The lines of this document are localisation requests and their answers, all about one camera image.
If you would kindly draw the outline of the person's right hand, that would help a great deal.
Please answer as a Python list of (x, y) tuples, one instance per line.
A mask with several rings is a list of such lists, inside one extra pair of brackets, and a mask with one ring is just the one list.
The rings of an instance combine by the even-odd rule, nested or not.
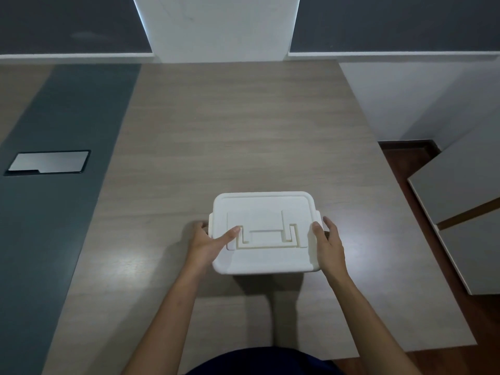
[(322, 221), (328, 228), (328, 234), (324, 231), (326, 235), (325, 245), (316, 245), (316, 255), (320, 269), (329, 280), (337, 282), (346, 280), (349, 275), (338, 228), (327, 216), (323, 216)]

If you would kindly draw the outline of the person's left hand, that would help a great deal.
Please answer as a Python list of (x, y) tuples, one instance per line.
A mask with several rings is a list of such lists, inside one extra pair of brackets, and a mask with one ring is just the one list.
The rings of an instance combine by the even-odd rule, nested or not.
[(184, 264), (187, 271), (202, 273), (216, 259), (223, 248), (211, 248), (212, 240), (208, 235), (208, 223), (196, 222)]

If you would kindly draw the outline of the white plastic storage box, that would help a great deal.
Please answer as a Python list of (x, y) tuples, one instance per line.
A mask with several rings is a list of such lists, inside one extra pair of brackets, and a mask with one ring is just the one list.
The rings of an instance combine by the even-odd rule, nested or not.
[(304, 273), (320, 269), (313, 222), (322, 223), (313, 197), (304, 191), (223, 193), (209, 215), (209, 236), (239, 227), (236, 239), (217, 255), (219, 274), (247, 276)]

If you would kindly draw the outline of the person's right forearm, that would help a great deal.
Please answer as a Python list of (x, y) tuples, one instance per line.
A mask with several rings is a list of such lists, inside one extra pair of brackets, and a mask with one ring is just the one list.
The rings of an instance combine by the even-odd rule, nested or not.
[(347, 273), (323, 272), (369, 375), (422, 375)]

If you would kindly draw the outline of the person's left forearm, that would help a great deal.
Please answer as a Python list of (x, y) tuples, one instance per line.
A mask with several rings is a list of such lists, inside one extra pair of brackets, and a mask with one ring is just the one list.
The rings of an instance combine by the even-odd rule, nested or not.
[(185, 264), (121, 375), (178, 375), (193, 307), (207, 267)]

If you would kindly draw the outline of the person's dark blue clothing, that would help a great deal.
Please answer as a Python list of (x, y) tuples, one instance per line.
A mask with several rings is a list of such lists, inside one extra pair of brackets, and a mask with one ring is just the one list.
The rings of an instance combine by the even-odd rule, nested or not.
[(345, 375), (332, 361), (286, 347), (251, 347), (221, 354), (185, 375)]

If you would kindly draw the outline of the grey cabinet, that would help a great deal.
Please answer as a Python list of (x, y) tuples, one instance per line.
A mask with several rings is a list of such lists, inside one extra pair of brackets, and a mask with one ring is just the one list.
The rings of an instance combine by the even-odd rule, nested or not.
[(409, 178), (470, 295), (500, 295), (500, 109)]

